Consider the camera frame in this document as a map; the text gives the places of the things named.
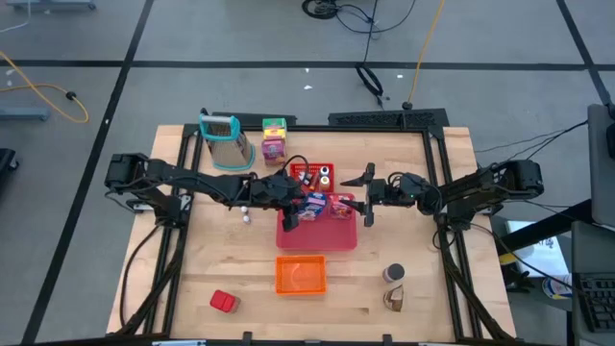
gray floor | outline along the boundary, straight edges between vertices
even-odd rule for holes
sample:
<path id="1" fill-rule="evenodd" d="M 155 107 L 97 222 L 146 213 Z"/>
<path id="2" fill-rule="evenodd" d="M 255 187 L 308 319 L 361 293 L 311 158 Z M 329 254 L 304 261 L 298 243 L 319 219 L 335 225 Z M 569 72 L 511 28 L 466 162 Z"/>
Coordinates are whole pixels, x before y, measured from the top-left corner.
<path id="1" fill-rule="evenodd" d="M 99 1 L 96 12 L 34 14 L 29 27 L 0 34 L 0 49 L 15 59 L 122 60 L 143 0 Z M 136 53 L 139 60 L 356 61 L 365 36 L 336 21 L 315 21 L 299 0 L 157 0 Z M 371 2 L 352 3 L 371 9 Z M 609 0 L 569 0 L 569 7 L 596 63 L 614 63 L 615 22 Z M 381 1 L 381 26 L 394 23 L 406 0 Z M 414 62 L 436 1 L 418 0 L 409 20 L 372 42 L 370 59 Z M 0 4 L 0 26 L 25 18 Z M 552 0 L 447 2 L 426 54 L 428 62 L 582 63 Z M 22 165 L 0 197 L 0 344 L 18 342 L 84 172 L 89 151 L 117 77 L 117 68 L 28 67 L 35 82 L 75 90 L 90 111 L 86 125 L 53 114 L 45 122 L 1 122 L 0 147 L 18 151 Z M 412 70 L 377 70 L 384 107 L 407 98 Z M 615 72 L 601 74 L 615 92 Z M 16 74 L 0 74 L 0 87 Z M 61 94 L 45 91 L 79 116 Z M 585 71 L 515 72 L 423 70 L 414 103 L 444 107 L 454 126 L 468 126 L 477 149 L 561 129 L 582 121 L 600 102 Z M 0 104 L 41 105 L 30 91 L 0 93 Z M 111 311 L 132 217 L 103 198 L 111 154 L 148 154 L 159 124 L 194 122 L 210 111 L 296 114 L 302 124 L 325 124 L 330 112 L 370 111 L 377 106 L 352 69 L 133 68 L 119 101 L 66 262 L 38 340 L 103 335 Z M 478 155 L 501 161 L 520 150 Z M 586 129 L 559 139 L 535 157 L 546 192 L 538 201 L 574 204 L 589 196 Z M 535 220 L 545 210 L 523 204 L 502 215 Z M 561 344 L 565 319 L 551 308 L 511 297 L 519 336 Z"/>

teal grater handle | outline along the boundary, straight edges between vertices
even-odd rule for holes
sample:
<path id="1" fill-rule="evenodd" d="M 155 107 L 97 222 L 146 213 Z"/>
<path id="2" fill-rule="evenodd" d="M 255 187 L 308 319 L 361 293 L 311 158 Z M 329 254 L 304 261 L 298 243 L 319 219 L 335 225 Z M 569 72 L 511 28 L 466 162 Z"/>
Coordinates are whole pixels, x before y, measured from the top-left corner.
<path id="1" fill-rule="evenodd" d="M 214 136 L 208 134 L 208 123 L 227 123 L 231 126 L 231 134 L 229 136 Z M 239 120 L 234 116 L 215 116 L 215 115 L 205 115 L 203 113 L 199 114 L 199 127 L 201 128 L 201 135 L 206 140 L 212 141 L 231 141 L 236 140 L 239 137 L 239 129 L 241 125 L 239 124 Z"/>

wooden table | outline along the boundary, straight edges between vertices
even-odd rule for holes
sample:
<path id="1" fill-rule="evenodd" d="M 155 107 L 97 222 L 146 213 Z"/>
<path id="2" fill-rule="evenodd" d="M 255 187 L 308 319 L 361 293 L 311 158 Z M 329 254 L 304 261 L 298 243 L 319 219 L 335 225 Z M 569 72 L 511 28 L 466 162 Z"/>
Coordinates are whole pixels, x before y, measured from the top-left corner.
<path id="1" fill-rule="evenodd" d="M 175 163 L 183 126 L 160 126 L 152 158 Z M 247 133 L 258 148 L 252 170 L 260 176 L 266 168 L 259 150 L 261 133 Z M 453 178 L 476 171 L 476 159 L 466 128 L 445 128 Z M 188 157 L 191 158 L 191 143 Z M 438 182 L 444 182 L 437 144 L 432 142 Z M 367 162 L 376 164 L 377 177 L 393 171 L 428 177 L 422 137 L 408 133 L 289 133 L 288 155 L 303 154 L 310 161 L 335 164 L 336 192 L 351 192 L 359 200 L 363 187 L 339 182 L 358 177 Z M 219 175 L 209 151 L 203 150 L 200 171 Z M 245 225 L 241 211 L 228 211 L 206 195 L 197 194 L 191 213 L 175 318 L 171 336 L 178 338 L 240 339 L 250 331 L 254 339 L 322 339 L 379 341 L 392 334 L 395 341 L 454 341 L 451 313 L 440 254 L 431 245 L 435 224 L 416 208 L 375 207 L 372 228 L 358 219 L 358 246 L 351 252 L 323 253 L 327 257 L 328 292 L 318 297 L 281 297 L 275 293 L 276 212 L 250 210 L 252 224 Z M 488 219 L 474 220 L 489 226 Z M 152 213 L 135 217 L 127 256 L 154 225 Z M 161 232 L 139 252 L 128 281 L 127 314 L 130 316 L 151 288 Z M 486 308 L 509 334 L 515 335 L 510 307 L 491 235 L 479 229 L 465 233 L 474 288 Z M 391 288 L 381 278 L 387 265 L 398 262 L 406 269 L 402 312 L 383 305 L 382 295 Z M 234 314 L 209 306 L 215 289 L 241 298 Z M 108 330 L 119 329 L 119 287 Z M 466 335 L 471 335 L 467 308 L 458 291 Z M 166 294 L 159 302 L 160 330 Z"/>

small red cube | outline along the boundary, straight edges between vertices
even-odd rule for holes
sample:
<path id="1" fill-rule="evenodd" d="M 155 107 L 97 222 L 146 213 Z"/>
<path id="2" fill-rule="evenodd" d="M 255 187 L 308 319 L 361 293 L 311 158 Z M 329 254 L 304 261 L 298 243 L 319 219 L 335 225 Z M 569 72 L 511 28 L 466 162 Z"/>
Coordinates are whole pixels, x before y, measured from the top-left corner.
<path id="1" fill-rule="evenodd" d="M 219 309 L 226 313 L 233 313 L 239 307 L 241 300 L 232 294 L 216 289 L 211 296 L 209 304 L 212 308 Z"/>

orange plastic container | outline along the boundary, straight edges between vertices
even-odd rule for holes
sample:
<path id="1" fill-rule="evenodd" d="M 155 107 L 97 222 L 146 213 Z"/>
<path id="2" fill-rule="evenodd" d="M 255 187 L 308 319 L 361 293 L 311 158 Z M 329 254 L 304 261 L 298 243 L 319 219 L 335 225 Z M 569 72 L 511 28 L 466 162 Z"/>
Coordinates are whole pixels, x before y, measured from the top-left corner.
<path id="1" fill-rule="evenodd" d="M 276 293 L 311 295 L 327 292 L 324 256 L 276 257 Z"/>

